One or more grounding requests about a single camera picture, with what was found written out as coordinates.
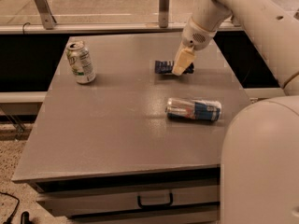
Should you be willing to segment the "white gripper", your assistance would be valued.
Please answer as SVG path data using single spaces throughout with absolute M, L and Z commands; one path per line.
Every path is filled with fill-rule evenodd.
M 180 76 L 195 60 L 194 50 L 204 49 L 215 36 L 215 31 L 207 31 L 189 18 L 182 32 L 183 48 L 179 48 L 174 60 L 172 73 Z

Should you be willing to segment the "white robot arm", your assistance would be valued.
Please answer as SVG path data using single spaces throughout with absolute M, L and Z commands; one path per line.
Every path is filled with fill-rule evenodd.
M 233 16 L 258 50 L 223 45 L 245 87 L 281 88 L 282 96 L 240 111 L 221 152 L 220 224 L 299 224 L 299 21 L 271 0 L 195 0 L 173 72 L 181 75 Z

